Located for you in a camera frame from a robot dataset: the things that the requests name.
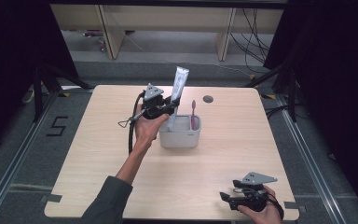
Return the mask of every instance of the gray floor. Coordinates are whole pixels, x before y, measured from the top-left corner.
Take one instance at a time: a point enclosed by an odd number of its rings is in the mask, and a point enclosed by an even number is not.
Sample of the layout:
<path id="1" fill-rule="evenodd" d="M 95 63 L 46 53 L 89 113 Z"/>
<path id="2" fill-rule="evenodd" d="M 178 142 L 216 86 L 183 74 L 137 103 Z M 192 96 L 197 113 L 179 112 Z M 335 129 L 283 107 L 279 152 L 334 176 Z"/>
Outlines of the gray floor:
<path id="1" fill-rule="evenodd" d="M 214 34 L 174 33 L 174 32 L 134 32 L 128 33 L 118 58 L 110 60 L 101 51 L 100 38 L 83 36 L 83 31 L 63 31 L 76 68 L 82 79 L 89 84 L 126 84 L 143 85 L 150 78 L 160 83 L 170 83 L 170 77 L 164 78 L 164 71 L 177 64 L 190 68 L 193 76 L 188 84 L 193 86 L 240 86 L 250 81 L 250 75 L 260 74 L 250 71 L 248 64 L 256 71 L 266 72 L 262 63 L 245 56 L 233 41 L 230 41 L 227 59 L 217 60 L 214 46 Z M 269 45 L 272 35 L 260 36 Z M 252 51 L 260 57 L 257 47 Z M 273 79 L 260 84 L 260 93 L 272 93 Z M 0 223 L 77 223 L 77 219 L 51 219 L 44 216 L 45 204 L 41 202 L 48 195 L 61 169 L 67 149 L 71 145 L 78 123 L 87 106 L 91 93 L 71 93 L 69 97 L 58 97 L 48 112 L 42 128 L 37 134 L 26 159 L 21 165 L 6 198 L 0 206 Z M 262 99 L 265 108 L 278 106 L 278 101 Z M 328 147 L 308 116 L 304 106 L 296 108 L 297 125 L 306 139 L 313 159 L 324 176 L 326 185 L 333 192 L 347 223 L 358 223 L 358 199 L 351 185 L 340 171 L 338 165 L 328 159 Z M 0 146 L 0 179 L 11 160 L 21 146 L 22 139 L 32 125 L 33 104 L 20 108 L 13 122 L 2 134 Z M 47 137 L 56 130 L 50 128 L 57 116 L 67 116 L 60 120 L 65 125 L 63 137 Z M 286 125 L 282 112 L 269 119 L 271 130 L 282 157 L 287 176 L 296 203 L 300 207 L 300 219 L 297 223 L 335 223 L 329 216 L 320 193 L 315 187 L 304 158 Z M 128 220 L 127 223 L 142 223 Z M 147 223 L 164 223 L 149 221 Z"/>

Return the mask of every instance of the black tape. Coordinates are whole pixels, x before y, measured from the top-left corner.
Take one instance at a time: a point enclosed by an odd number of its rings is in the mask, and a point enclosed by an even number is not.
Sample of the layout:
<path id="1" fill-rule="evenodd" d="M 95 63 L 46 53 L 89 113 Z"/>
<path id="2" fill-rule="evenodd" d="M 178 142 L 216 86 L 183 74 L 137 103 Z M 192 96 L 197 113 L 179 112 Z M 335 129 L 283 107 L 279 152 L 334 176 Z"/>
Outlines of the black tape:
<path id="1" fill-rule="evenodd" d="M 49 195 L 43 195 L 40 199 L 41 203 L 46 202 L 52 202 L 52 203 L 59 203 L 61 201 L 62 195 L 56 195 L 56 194 L 49 194 Z"/>
<path id="2" fill-rule="evenodd" d="M 307 207 L 305 205 L 304 206 L 299 206 L 298 210 L 300 211 L 300 213 L 307 213 L 308 212 L 308 209 L 307 209 Z"/>
<path id="3" fill-rule="evenodd" d="M 298 205 L 295 202 L 283 202 L 286 209 L 298 209 Z"/>
<path id="4" fill-rule="evenodd" d="M 260 94 L 261 99 L 270 99 L 270 100 L 275 100 L 275 94 Z"/>
<path id="5" fill-rule="evenodd" d="M 56 125 L 56 122 L 57 122 L 58 119 L 68 119 L 68 118 L 69 118 L 69 117 L 67 117 L 67 116 L 57 116 L 57 117 L 54 119 L 53 124 L 51 124 L 51 127 L 50 127 L 50 128 L 61 129 L 60 133 L 48 133 L 48 134 L 46 134 L 46 136 L 48 136 L 48 137 L 62 136 L 63 130 L 65 130 L 66 126 Z"/>

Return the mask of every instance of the metal rod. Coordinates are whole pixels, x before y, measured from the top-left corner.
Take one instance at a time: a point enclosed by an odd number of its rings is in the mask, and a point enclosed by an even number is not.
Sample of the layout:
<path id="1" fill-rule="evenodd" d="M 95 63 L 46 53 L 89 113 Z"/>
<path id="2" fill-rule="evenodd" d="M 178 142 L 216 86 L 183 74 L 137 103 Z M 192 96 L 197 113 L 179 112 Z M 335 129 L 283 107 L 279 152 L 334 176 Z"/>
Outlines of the metal rod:
<path id="1" fill-rule="evenodd" d="M 277 95 L 277 99 L 279 105 L 285 105 L 284 99 L 281 95 Z M 301 134 L 301 131 L 298 129 L 296 122 L 292 121 L 287 111 L 283 111 L 283 117 L 286 120 L 286 124 L 289 127 L 292 136 L 295 138 L 299 152 L 308 168 L 308 171 L 310 172 L 310 176 L 312 177 L 315 187 L 321 196 L 332 222 L 337 224 L 347 223 L 341 209 L 339 208 L 337 200 L 335 199 L 331 189 L 328 187 L 319 166 L 313 158 L 312 153 L 310 152 L 310 149 Z"/>

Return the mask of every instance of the wire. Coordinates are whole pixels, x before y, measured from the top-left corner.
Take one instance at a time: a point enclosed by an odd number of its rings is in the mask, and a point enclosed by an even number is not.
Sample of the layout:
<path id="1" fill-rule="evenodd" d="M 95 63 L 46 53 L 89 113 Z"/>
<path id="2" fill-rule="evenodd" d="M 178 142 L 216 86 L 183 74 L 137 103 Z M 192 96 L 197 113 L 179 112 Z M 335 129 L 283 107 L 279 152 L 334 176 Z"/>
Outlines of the wire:
<path id="1" fill-rule="evenodd" d="M 267 115 L 267 119 L 271 118 L 271 116 L 273 114 L 275 114 L 276 112 L 280 111 L 280 110 L 284 110 L 284 109 L 287 109 L 289 107 L 289 105 L 281 105 L 281 106 L 278 106 L 278 107 L 274 107 L 274 108 L 266 108 L 264 110 L 269 110 L 269 112 L 266 113 Z"/>
<path id="2" fill-rule="evenodd" d="M 132 42 L 132 44 L 135 45 L 136 48 L 140 49 L 143 53 L 145 53 L 145 50 L 139 47 L 139 45 L 137 45 L 135 41 L 133 41 L 129 36 L 127 36 L 127 34 L 124 31 L 121 31 L 121 33 L 123 33 L 123 35 L 126 36 L 126 38 L 128 38 L 130 42 Z"/>
<path id="3" fill-rule="evenodd" d="M 138 108 L 138 103 L 139 103 L 139 100 L 145 96 L 145 91 L 143 91 L 142 93 L 140 93 L 138 95 L 138 97 L 136 98 L 136 101 L 135 101 L 135 105 L 133 106 L 133 110 L 132 110 L 132 118 L 135 117 L 135 114 L 136 114 L 136 109 Z M 133 138 L 133 129 L 135 127 L 135 123 L 136 123 L 136 120 L 131 120 L 131 123 L 130 123 L 130 130 L 129 130 L 129 154 L 132 153 L 132 138 Z"/>
<path id="4" fill-rule="evenodd" d="M 235 188 L 232 191 L 236 192 L 236 193 L 257 193 L 257 191 L 255 189 L 249 189 L 249 188 Z"/>
<path id="5" fill-rule="evenodd" d="M 274 198 L 275 201 L 270 199 L 269 196 L 267 196 L 267 197 L 265 197 L 264 195 L 260 195 L 260 196 L 262 198 L 266 199 L 267 201 L 269 201 L 270 203 L 272 203 L 278 209 L 278 212 L 279 212 L 279 215 L 281 217 L 281 220 L 283 220 L 283 218 L 284 218 L 284 210 L 283 210 L 282 206 L 279 204 L 277 198 L 274 195 L 270 194 L 270 193 L 267 193 L 267 195 L 269 195 L 272 198 Z"/>
<path id="6" fill-rule="evenodd" d="M 254 57 L 256 60 L 258 60 L 259 62 L 263 63 L 264 60 L 260 57 L 258 57 L 255 53 L 251 52 L 250 50 L 248 50 L 246 47 L 244 47 L 235 37 L 233 34 L 230 34 L 232 39 L 234 40 L 235 44 L 245 53 L 250 54 L 252 57 Z"/>
<path id="7" fill-rule="evenodd" d="M 261 41 L 260 40 L 260 38 L 258 37 L 258 32 L 257 32 L 257 22 L 256 22 L 256 20 L 257 20 L 257 9 L 256 8 L 254 8 L 254 22 L 253 22 L 253 25 L 251 24 L 251 22 L 249 21 L 249 18 L 248 18 L 248 16 L 246 15 L 246 12 L 245 12 L 245 10 L 244 10 L 244 8 L 242 9 L 242 12 L 243 12 L 243 15 L 245 16 L 245 19 L 246 19 L 246 21 L 247 21 L 247 23 L 248 23 L 248 25 L 249 25 L 249 27 L 250 27 L 250 29 L 251 29 L 251 35 L 250 35 L 250 37 L 249 37 L 249 39 L 248 38 L 246 38 L 243 34 L 241 34 L 242 35 L 242 37 L 247 41 L 247 46 L 246 46 L 246 51 L 245 52 L 249 52 L 250 50 L 248 50 L 248 48 L 249 48 L 249 45 L 250 44 L 252 44 L 252 45 L 255 45 L 255 46 L 257 46 L 258 48 L 259 48 L 259 50 L 260 50 L 260 54 L 261 54 L 261 56 L 262 56 L 262 59 L 261 59 L 261 63 L 264 63 L 264 61 L 266 60 L 266 57 L 267 57 L 267 53 L 265 52 L 265 50 L 269 50 L 269 47 L 266 45 L 266 44 L 264 44 L 263 43 L 263 41 Z M 257 41 L 257 45 L 256 44 L 254 44 L 254 43 L 252 43 L 252 37 L 255 37 L 255 39 L 256 39 L 256 41 Z M 258 61 L 260 61 L 260 58 L 257 56 L 257 57 L 255 57 L 255 54 L 253 53 L 253 54 L 250 54 L 252 57 L 254 57 L 254 58 L 256 58 Z M 245 63 L 247 64 L 247 55 L 245 54 Z"/>
<path id="8" fill-rule="evenodd" d="M 225 66 L 222 66 L 222 65 L 219 65 L 219 64 L 213 64 L 213 65 L 216 66 L 216 67 L 221 67 L 221 68 L 227 69 L 227 70 L 233 70 L 233 71 L 244 73 L 248 77 L 251 76 L 251 74 L 249 74 L 247 72 L 244 72 L 244 71 L 242 71 L 242 70 L 240 70 L 238 68 L 229 68 L 229 67 L 225 67 Z"/>

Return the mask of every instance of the camera mount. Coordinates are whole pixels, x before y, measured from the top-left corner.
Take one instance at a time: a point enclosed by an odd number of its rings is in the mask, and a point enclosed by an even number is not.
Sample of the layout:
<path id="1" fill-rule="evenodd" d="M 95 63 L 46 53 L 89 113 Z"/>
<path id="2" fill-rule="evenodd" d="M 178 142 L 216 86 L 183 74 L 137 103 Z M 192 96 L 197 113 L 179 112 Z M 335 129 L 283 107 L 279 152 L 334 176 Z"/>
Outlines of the camera mount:
<path id="1" fill-rule="evenodd" d="M 234 192 L 243 193 L 244 197 L 231 197 L 224 192 L 220 192 L 220 197 L 224 202 L 229 204 L 231 210 L 238 210 L 239 205 L 244 205 L 256 212 L 261 212 L 266 207 L 267 202 L 271 202 L 278 208 L 280 216 L 283 219 L 283 209 L 281 205 L 277 201 L 270 199 L 269 194 L 263 186 L 265 183 L 276 181 L 278 181 L 277 178 L 251 172 L 244 177 L 242 181 L 232 181 L 235 187 Z"/>
<path id="2" fill-rule="evenodd" d="M 152 84 L 148 84 L 146 90 L 142 91 L 136 101 L 132 112 L 132 117 L 129 117 L 127 120 L 120 121 L 118 125 L 122 128 L 127 127 L 127 124 L 130 122 L 130 132 L 129 132 L 129 153 L 132 152 L 132 137 L 133 129 L 135 127 L 135 122 L 141 117 L 144 116 L 146 119 L 156 119 L 163 114 L 173 114 L 174 109 L 180 104 L 180 97 L 171 101 L 171 96 L 164 99 L 162 93 L 164 90 L 159 89 Z M 136 109 L 138 102 L 141 98 L 144 98 L 142 103 L 142 109 L 138 114 Z"/>

